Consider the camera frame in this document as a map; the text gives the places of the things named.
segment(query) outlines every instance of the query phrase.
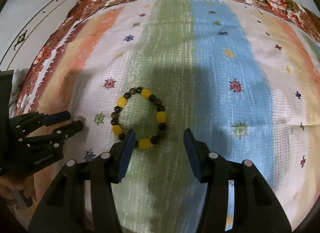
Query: yellow bead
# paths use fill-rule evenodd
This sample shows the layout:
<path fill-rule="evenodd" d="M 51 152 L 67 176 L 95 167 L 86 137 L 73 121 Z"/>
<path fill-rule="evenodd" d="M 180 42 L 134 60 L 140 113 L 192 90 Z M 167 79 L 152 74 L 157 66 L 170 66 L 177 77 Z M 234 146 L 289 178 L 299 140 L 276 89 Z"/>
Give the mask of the yellow bead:
<path fill-rule="evenodd" d="M 119 136 L 119 134 L 123 133 L 122 128 L 119 125 L 112 126 L 112 131 L 116 136 Z"/>
<path fill-rule="evenodd" d="M 156 118 L 157 118 L 158 123 L 165 123 L 167 121 L 167 115 L 163 111 L 157 112 Z"/>
<path fill-rule="evenodd" d="M 119 107 L 124 107 L 125 104 L 127 104 L 127 99 L 125 97 L 119 97 L 118 101 L 117 101 L 117 105 Z"/>
<path fill-rule="evenodd" d="M 139 148 L 147 149 L 152 146 L 150 139 L 141 139 L 139 140 Z"/>
<path fill-rule="evenodd" d="M 147 89 L 147 88 L 144 88 L 142 91 L 141 91 L 141 95 L 145 98 L 145 99 L 149 99 L 149 96 L 152 95 L 152 92 L 151 90 Z"/>

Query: red floral pattern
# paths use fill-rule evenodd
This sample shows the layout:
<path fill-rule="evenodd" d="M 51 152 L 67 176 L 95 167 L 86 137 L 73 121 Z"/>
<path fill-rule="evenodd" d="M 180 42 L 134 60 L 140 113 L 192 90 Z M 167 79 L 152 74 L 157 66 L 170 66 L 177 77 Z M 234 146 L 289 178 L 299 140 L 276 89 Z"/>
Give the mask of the red floral pattern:
<path fill-rule="evenodd" d="M 108 78 L 105 80 L 103 87 L 108 90 L 110 88 L 114 88 L 115 84 L 116 84 L 116 80 L 114 80 L 112 78 Z"/>
<path fill-rule="evenodd" d="M 240 84 L 236 79 L 229 81 L 230 83 L 230 90 L 232 90 L 235 93 L 242 92 L 242 84 Z"/>

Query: blue gripper pad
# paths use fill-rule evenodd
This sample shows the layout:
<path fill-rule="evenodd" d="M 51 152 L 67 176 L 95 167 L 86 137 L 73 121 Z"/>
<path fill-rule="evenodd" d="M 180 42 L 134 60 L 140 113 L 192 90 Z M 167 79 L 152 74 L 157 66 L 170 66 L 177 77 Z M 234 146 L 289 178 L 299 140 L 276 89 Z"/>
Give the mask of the blue gripper pad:
<path fill-rule="evenodd" d="M 183 133 L 183 144 L 186 149 L 188 159 L 192 168 L 193 175 L 201 182 L 201 162 L 196 151 L 196 140 L 193 137 L 190 129 L 185 129 Z"/>
<path fill-rule="evenodd" d="M 64 121 L 68 121 L 70 118 L 70 113 L 68 111 L 63 111 L 52 115 L 44 115 L 42 122 L 45 126 L 52 126 Z"/>
<path fill-rule="evenodd" d="M 125 174 L 127 172 L 129 162 L 132 156 L 132 152 L 134 149 L 134 145 L 136 143 L 136 133 L 132 130 L 132 132 L 128 135 L 126 135 L 126 138 L 124 138 L 124 142 L 126 142 L 124 149 L 121 153 L 121 156 L 119 158 L 119 163 L 118 163 L 118 174 L 117 174 L 117 179 L 119 182 L 125 177 Z"/>

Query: dark bead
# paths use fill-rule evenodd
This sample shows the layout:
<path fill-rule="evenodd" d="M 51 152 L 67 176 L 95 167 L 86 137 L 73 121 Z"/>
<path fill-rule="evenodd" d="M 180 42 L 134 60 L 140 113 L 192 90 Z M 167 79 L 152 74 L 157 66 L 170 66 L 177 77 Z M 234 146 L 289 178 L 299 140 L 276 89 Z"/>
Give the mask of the dark bead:
<path fill-rule="evenodd" d="M 160 137 L 159 136 L 153 136 L 150 138 L 150 141 L 153 145 L 156 145 L 157 143 L 159 143 L 160 141 Z"/>
<path fill-rule="evenodd" d="M 115 107 L 115 112 L 120 113 L 122 111 L 122 107 L 116 106 Z"/>
<path fill-rule="evenodd" d="M 120 114 L 117 113 L 117 112 L 112 112 L 112 113 L 111 113 L 111 117 L 112 117 L 112 118 L 119 118 L 119 116 L 120 116 Z"/>
<path fill-rule="evenodd" d="M 136 92 L 138 93 L 138 94 L 141 94 L 141 91 L 143 90 L 143 87 L 137 87 L 137 89 L 136 89 Z"/>
<path fill-rule="evenodd" d="M 153 101 L 153 103 L 155 104 L 155 105 L 161 105 L 161 103 L 162 103 L 162 101 L 161 101 L 161 99 L 156 99 L 155 101 Z"/>
<path fill-rule="evenodd" d="M 154 101 L 156 100 L 156 96 L 155 96 L 155 95 L 150 95 L 150 96 L 149 96 L 149 100 L 150 100 L 151 102 L 154 102 Z"/>
<path fill-rule="evenodd" d="M 125 97 L 126 99 L 129 99 L 129 98 L 131 97 L 131 94 L 130 94 L 129 92 L 126 92 L 126 93 L 124 94 L 124 97 Z"/>
<path fill-rule="evenodd" d="M 111 119 L 111 124 L 117 125 L 117 124 L 119 124 L 119 120 L 117 118 L 113 118 L 113 119 Z"/>
<path fill-rule="evenodd" d="M 157 111 L 164 111 L 164 106 L 163 105 L 157 105 Z"/>
<path fill-rule="evenodd" d="M 136 91 L 136 88 L 135 88 L 135 87 L 129 89 L 130 95 L 135 95 L 136 92 L 137 92 L 137 91 Z"/>
<path fill-rule="evenodd" d="M 122 134 L 119 134 L 119 139 L 122 141 L 123 139 L 125 138 L 125 134 L 122 133 Z"/>
<path fill-rule="evenodd" d="M 159 128 L 159 130 L 164 131 L 167 129 L 167 125 L 166 125 L 166 123 L 160 123 L 158 125 L 158 128 Z"/>

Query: green stripe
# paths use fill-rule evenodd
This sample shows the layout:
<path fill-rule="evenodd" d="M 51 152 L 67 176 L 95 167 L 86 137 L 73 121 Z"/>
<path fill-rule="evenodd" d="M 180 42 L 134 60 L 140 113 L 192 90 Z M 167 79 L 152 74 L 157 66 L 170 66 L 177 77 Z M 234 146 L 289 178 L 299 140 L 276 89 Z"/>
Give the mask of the green stripe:
<path fill-rule="evenodd" d="M 311 40 L 307 35 L 305 35 L 305 34 L 302 34 L 302 35 L 305 38 L 305 40 L 308 42 L 312 51 L 315 53 L 318 61 L 320 62 L 320 48 L 319 48 L 319 46 L 316 45 L 315 42 L 313 40 Z"/>
<path fill-rule="evenodd" d="M 177 231 L 190 170 L 182 135 L 193 125 L 195 96 L 191 19 L 188 0 L 157 0 L 126 67 L 123 92 L 134 86 L 150 88 L 162 100 L 169 125 L 167 139 L 134 150 L 126 177 L 114 186 L 120 223 L 134 232 Z M 150 138 L 157 132 L 156 108 L 136 94 L 120 122 L 133 128 L 138 140 Z"/>

